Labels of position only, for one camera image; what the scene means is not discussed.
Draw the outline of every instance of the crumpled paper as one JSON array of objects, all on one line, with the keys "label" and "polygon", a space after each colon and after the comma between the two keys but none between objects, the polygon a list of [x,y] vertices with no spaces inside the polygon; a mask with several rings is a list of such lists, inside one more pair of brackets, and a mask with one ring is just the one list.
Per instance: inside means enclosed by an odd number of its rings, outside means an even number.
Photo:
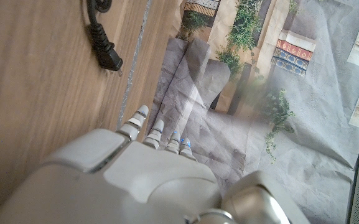
[{"label": "crumpled paper", "polygon": [[[348,123],[359,97],[359,67],[346,62],[359,31],[359,0],[301,1],[299,9],[284,29],[315,39],[317,46],[305,78],[271,70],[272,87],[286,89],[296,114],[288,119],[295,132],[275,138],[276,162],[271,164],[265,151],[267,124],[200,103],[193,104],[182,137],[190,139],[194,156],[214,172],[223,194],[243,176],[262,170],[287,189],[311,223],[345,223],[359,152],[359,128]],[[191,87],[176,83],[169,88],[180,93]],[[167,98],[160,112],[180,111],[189,96],[182,92]],[[191,98],[202,101],[200,95]],[[169,135],[177,124],[164,121]]]},{"label": "crumpled paper", "polygon": [[156,94],[154,95],[153,105],[149,113],[149,122],[147,123],[146,133],[149,133],[156,121],[160,110],[162,100],[167,93],[168,87],[174,78],[175,72],[180,61],[185,55],[188,42],[180,39],[170,38],[168,40],[166,54],[161,67],[159,82],[157,83]]}]

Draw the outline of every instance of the green plant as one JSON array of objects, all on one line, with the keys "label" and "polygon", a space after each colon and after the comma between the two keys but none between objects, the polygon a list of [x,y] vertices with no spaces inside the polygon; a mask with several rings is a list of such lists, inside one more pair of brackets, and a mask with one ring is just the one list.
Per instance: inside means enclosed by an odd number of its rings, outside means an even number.
[{"label": "green plant", "polygon": [[252,49],[256,46],[254,34],[261,32],[262,23],[259,21],[257,9],[261,0],[240,0],[237,6],[235,22],[227,36],[228,46]]},{"label": "green plant", "polygon": [[208,16],[195,11],[185,11],[177,38],[188,40],[194,32],[206,27],[207,22]]},{"label": "green plant", "polygon": [[293,14],[298,14],[298,12],[299,12],[298,3],[296,3],[295,0],[290,0],[290,10],[289,10],[289,12],[293,13]]},{"label": "green plant", "polygon": [[229,48],[226,48],[221,52],[217,51],[217,55],[217,59],[219,59],[221,62],[225,62],[230,69],[229,81],[235,82],[237,74],[243,71],[244,67],[244,64],[240,63],[240,56],[237,54],[237,52],[234,52]]},{"label": "green plant", "polygon": [[263,98],[259,106],[261,116],[272,126],[272,131],[265,136],[265,144],[266,152],[272,157],[273,162],[276,160],[272,155],[272,151],[276,149],[274,143],[275,135],[280,131],[294,132],[292,127],[284,124],[288,117],[295,116],[294,112],[290,111],[290,105],[285,99],[284,94],[286,94],[284,89],[280,91],[271,90]]}]

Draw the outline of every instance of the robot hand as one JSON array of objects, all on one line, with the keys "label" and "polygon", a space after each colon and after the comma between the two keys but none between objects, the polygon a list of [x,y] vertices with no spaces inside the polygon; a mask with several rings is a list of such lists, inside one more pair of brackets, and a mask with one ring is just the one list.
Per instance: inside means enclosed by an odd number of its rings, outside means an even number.
[{"label": "robot hand", "polygon": [[156,150],[161,120],[137,142],[147,113],[141,106],[116,132],[96,129],[56,150],[0,209],[0,223],[308,223],[260,172],[222,198],[189,139],[174,132]]}]

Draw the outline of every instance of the black power cable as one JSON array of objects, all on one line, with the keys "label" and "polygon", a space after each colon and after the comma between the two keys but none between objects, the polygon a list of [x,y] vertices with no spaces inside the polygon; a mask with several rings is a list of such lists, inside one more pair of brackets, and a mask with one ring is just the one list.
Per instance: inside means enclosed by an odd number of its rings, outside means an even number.
[{"label": "black power cable", "polygon": [[121,75],[120,68],[123,65],[123,59],[121,59],[114,50],[114,43],[109,41],[102,24],[98,23],[95,16],[96,10],[99,12],[109,11],[111,1],[112,0],[86,0],[88,17],[91,22],[88,27],[92,36],[92,46],[100,67],[112,71],[119,71]]}]

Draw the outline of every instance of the robotic arm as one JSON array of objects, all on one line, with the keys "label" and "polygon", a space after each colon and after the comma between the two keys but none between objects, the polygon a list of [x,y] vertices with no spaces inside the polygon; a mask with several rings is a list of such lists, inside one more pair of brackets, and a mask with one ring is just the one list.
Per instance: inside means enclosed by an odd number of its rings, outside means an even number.
[{"label": "robotic arm", "polygon": [[159,147],[158,120],[143,143],[141,106],[116,132],[96,129],[50,155],[0,209],[0,223],[309,223],[284,189],[254,172],[221,197],[189,139]]}]

